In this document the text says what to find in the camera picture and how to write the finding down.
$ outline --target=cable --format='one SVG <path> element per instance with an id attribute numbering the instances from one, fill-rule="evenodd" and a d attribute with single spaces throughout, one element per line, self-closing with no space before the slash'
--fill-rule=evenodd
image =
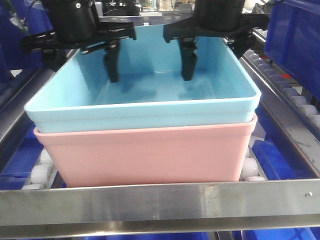
<path id="1" fill-rule="evenodd" d="M 29 13 L 30 13 L 30 10 L 32 8 L 33 5 L 35 5 L 35 3 L 37 2 L 38 0 L 33 0 L 32 3 L 30 4 L 30 7 L 28 9 L 28 11 L 26 12 L 26 16 L 23 20 L 23 23 L 27 23 L 28 22 L 28 18 L 29 18 Z"/>

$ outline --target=blue plastic bin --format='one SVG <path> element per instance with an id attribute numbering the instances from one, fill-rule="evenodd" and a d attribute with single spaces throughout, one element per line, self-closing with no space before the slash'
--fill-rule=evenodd
<path id="1" fill-rule="evenodd" d="M 5 58 L 2 52 L 2 47 L 0 44 L 0 95 L 8 88 L 9 86 L 9 70 L 5 63 Z"/>
<path id="2" fill-rule="evenodd" d="M 206 232 L 89 236 L 83 240 L 209 240 Z"/>
<path id="3" fill-rule="evenodd" d="M 0 177 L 0 190 L 20 190 L 27 178 Z"/>
<path id="4" fill-rule="evenodd" d="M 78 53 L 25 106 L 41 133 L 137 129 L 252 120 L 260 91 L 220 38 L 199 37 L 193 80 L 181 77 L 176 40 L 163 26 L 136 28 L 121 40 L 119 82 L 105 51 Z"/>
<path id="5" fill-rule="evenodd" d="M 30 35 L 52 29 L 44 10 L 34 7 L 29 10 L 30 4 L 26 4 L 25 0 L 12 0 L 11 3 L 21 19 L 24 19 L 29 11 L 27 26 Z M 15 70 L 42 67 L 40 52 L 27 54 L 20 47 L 21 40 L 26 35 L 10 22 L 10 18 L 8 10 L 3 2 L 0 1 L 0 43 L 7 68 Z"/>
<path id="6" fill-rule="evenodd" d="M 265 53 L 320 99 L 320 0 L 285 0 L 271 14 Z"/>

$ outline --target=metal frame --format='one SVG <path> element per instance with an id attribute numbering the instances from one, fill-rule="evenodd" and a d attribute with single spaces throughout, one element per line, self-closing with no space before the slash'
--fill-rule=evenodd
<path id="1" fill-rule="evenodd" d="M 0 191 L 0 239 L 320 226 L 320 179 Z"/>

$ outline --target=light blue plastic bin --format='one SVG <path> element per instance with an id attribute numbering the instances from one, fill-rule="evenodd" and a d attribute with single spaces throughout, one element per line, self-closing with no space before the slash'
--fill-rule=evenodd
<path id="1" fill-rule="evenodd" d="M 26 104 L 41 133 L 245 123 L 261 93 L 220 38 L 199 37 L 193 80 L 181 77 L 176 40 L 163 25 L 136 28 L 121 40 L 119 82 L 105 51 L 76 54 Z"/>

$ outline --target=pink plastic bin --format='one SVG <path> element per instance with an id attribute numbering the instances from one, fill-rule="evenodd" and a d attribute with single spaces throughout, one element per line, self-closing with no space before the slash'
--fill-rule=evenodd
<path id="1" fill-rule="evenodd" d="M 68 187 L 235 182 L 256 122 L 34 133 Z"/>

